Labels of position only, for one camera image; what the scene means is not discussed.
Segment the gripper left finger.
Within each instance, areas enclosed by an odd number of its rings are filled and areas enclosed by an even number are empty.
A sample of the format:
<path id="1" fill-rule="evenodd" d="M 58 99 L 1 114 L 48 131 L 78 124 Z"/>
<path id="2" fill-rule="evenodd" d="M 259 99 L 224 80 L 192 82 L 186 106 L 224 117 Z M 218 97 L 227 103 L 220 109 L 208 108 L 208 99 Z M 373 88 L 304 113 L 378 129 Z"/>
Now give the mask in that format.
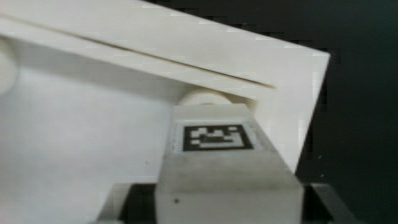
<path id="1" fill-rule="evenodd" d="M 97 218 L 90 224 L 124 224 L 121 220 L 121 212 L 128 198 L 129 188 L 129 183 L 113 184 Z"/>

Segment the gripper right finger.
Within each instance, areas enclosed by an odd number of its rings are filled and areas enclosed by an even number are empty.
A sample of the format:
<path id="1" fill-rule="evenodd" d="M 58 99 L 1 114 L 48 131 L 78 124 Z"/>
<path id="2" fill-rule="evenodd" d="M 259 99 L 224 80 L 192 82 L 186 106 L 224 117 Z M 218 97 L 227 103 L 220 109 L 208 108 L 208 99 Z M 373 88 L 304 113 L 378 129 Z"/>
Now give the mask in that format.
<path id="1" fill-rule="evenodd" d="M 332 218 L 327 224 L 357 224 L 359 221 L 355 215 L 351 214 L 348 206 L 330 185 L 314 183 L 311 187 Z"/>

